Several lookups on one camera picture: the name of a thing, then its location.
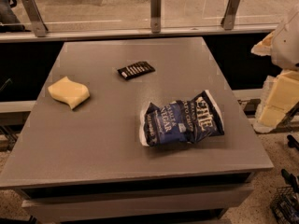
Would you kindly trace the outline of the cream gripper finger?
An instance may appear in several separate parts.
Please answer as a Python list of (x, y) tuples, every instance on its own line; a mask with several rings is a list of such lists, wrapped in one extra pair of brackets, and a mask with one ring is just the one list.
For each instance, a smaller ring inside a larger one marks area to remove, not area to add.
[(253, 129), (258, 133), (271, 132), (298, 103), (299, 72), (282, 70), (276, 77), (268, 76), (263, 83)]
[(251, 53), (258, 56), (270, 56), (273, 36), (273, 32), (269, 33), (263, 40), (253, 46)]

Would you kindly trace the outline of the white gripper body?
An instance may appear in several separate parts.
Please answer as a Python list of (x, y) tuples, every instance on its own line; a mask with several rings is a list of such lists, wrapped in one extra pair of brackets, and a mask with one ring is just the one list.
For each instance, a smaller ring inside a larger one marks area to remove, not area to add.
[(271, 60), (281, 69), (299, 70), (299, 18), (285, 19), (274, 31)]

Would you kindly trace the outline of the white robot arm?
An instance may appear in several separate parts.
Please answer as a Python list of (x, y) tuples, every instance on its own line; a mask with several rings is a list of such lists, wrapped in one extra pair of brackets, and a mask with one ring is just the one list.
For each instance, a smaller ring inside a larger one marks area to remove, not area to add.
[(285, 121), (299, 103), (299, 5), (295, 5), (278, 27), (251, 49), (258, 56), (269, 56), (281, 68), (276, 77), (263, 83), (261, 102), (253, 128), (270, 133)]

